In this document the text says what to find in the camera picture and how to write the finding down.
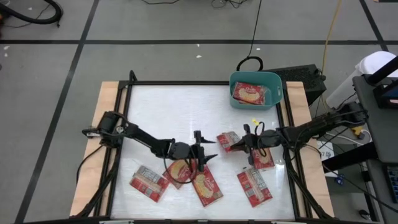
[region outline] yellow clip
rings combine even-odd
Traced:
[[[253,123],[254,123],[256,126],[259,126],[259,125],[260,125],[260,123],[259,123],[256,119],[254,119],[254,118],[253,118],[253,120],[251,120],[251,121],[253,121]]]

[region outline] red snack package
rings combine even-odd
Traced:
[[[192,181],[193,187],[197,191],[199,199],[204,207],[215,202],[223,196],[220,188],[213,178],[209,168],[205,166],[203,172],[199,172]]]
[[[158,202],[164,190],[169,185],[169,181],[157,175],[152,170],[140,166],[133,175],[130,185],[142,192],[155,202]]]
[[[238,174],[238,179],[252,207],[272,198],[264,179],[255,168],[250,168]]]
[[[220,134],[217,136],[217,139],[226,152],[232,151],[231,146],[240,140],[239,136],[234,131]]]
[[[182,184],[177,183],[173,180],[173,178],[179,182],[186,182],[188,178],[191,176],[191,171],[184,160],[177,160],[173,162],[168,168],[168,172],[170,175],[165,171],[163,176],[172,183],[175,188],[179,189]]]
[[[236,82],[232,97],[249,104],[264,105],[265,93],[265,86]]]
[[[264,149],[266,156],[262,156],[259,150],[253,150],[254,156],[254,168],[263,169],[268,167],[274,167],[274,160],[272,159],[271,152],[269,148]]]

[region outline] black metal frame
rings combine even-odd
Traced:
[[[129,102],[131,99],[131,92],[132,92],[132,87],[134,85],[229,85],[229,81],[137,81],[137,78],[135,77],[134,73],[131,71],[130,72],[130,80],[129,81],[120,81],[118,85],[118,93],[116,95],[116,102],[114,106],[114,110],[118,111],[121,103],[121,96],[122,92],[124,89],[127,87],[127,94],[126,94],[126,99],[124,101],[124,109],[123,109],[123,114],[127,114],[129,110]],[[290,107],[290,101],[289,101],[289,94],[287,92],[287,87],[284,82],[284,101],[286,105],[286,110],[287,110],[287,117],[289,120],[289,125],[293,126],[294,121],[293,121],[293,115],[292,115],[292,110]],[[276,105],[276,110],[278,114],[278,121],[279,121],[279,126],[283,127],[284,125],[284,119],[282,115],[282,108],[280,106],[280,103]],[[116,155],[114,158],[114,164],[117,165],[117,170],[119,169],[119,163],[120,163],[120,158],[121,158],[121,150],[122,146],[119,148],[115,149],[116,150]],[[111,158],[111,151],[112,149],[107,149],[105,158],[104,158],[104,163],[103,163],[103,170],[101,173],[101,180],[100,183],[104,181],[104,177],[108,173],[108,168],[109,168],[109,163],[110,163],[110,158]],[[287,153],[285,155],[286,159],[290,159],[290,154]],[[299,174],[302,182],[305,184],[305,176],[303,173],[303,165],[300,157],[300,153],[297,152],[295,154],[296,158],[296,164],[297,164],[297,173]],[[98,203],[95,206],[94,210],[94,217],[81,217],[81,218],[70,218],[66,220],[49,220],[49,221],[43,221],[43,222],[34,222],[35,224],[50,224],[50,223],[57,223],[57,224],[62,224],[62,223],[99,223],[100,221],[106,221],[110,220],[110,214],[112,211],[112,204],[113,204],[113,198],[114,198],[114,190],[116,186],[116,179],[117,179],[117,172],[114,178],[111,181],[111,188],[109,190],[109,198],[107,202],[107,208],[106,208],[106,215],[99,217],[99,212],[101,210],[101,203],[103,198],[98,201]],[[304,223],[322,223],[322,224],[366,224],[366,223],[361,223],[361,222],[348,222],[348,221],[340,221],[340,220],[324,220],[324,219],[317,219],[317,218],[312,218],[312,211],[311,207],[309,206],[309,203],[307,202],[307,199],[303,197],[304,205],[305,205],[305,212],[307,217],[301,217],[300,216],[300,211],[299,211],[299,204],[297,201],[297,192],[295,188],[295,182],[293,179],[288,176],[289,180],[289,187],[290,187],[290,194],[292,197],[292,206],[293,206],[293,211],[294,211],[294,217],[296,222],[304,222]],[[247,220],[247,221],[213,221],[213,220],[134,220],[134,223],[161,223],[161,224],[171,224],[171,223],[203,223],[203,224],[209,224],[209,223],[217,223],[217,224],[227,224],[227,223],[245,223],[245,224],[271,224],[273,222],[271,221],[257,221],[257,220]]]

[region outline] wooden table frame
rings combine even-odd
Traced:
[[[92,122],[92,126],[96,126],[105,111],[117,110],[120,113],[127,113],[129,96],[131,95],[130,81],[120,82],[103,82],[96,105],[96,110]],[[134,85],[228,85],[228,82],[134,82]],[[303,84],[301,82],[287,82],[284,91],[284,100],[277,105],[279,110],[280,123],[288,126],[294,124],[296,126],[311,120],[310,112],[307,105]],[[98,148],[99,138],[89,139],[85,157]],[[316,140],[312,139],[309,145],[317,147]],[[82,166],[80,178],[76,187],[75,197],[73,199],[70,215],[79,213],[85,205],[90,201],[101,181],[103,181],[107,172],[114,164],[116,155],[115,149],[106,149],[97,152],[88,159]],[[307,188],[314,196],[315,200],[322,206],[327,214],[333,216],[333,208],[331,206],[328,187],[326,185],[325,175],[319,154],[310,148],[304,147],[300,150],[302,164],[294,164],[296,171],[303,173],[304,181]],[[308,209],[306,201],[303,198],[297,186],[290,182],[290,191],[295,210],[296,220],[300,217],[315,217],[313,210]],[[90,213],[90,216],[109,216],[111,213],[111,202],[113,201],[113,192],[116,181],[112,181],[104,191],[101,200],[97,203],[96,208]]]

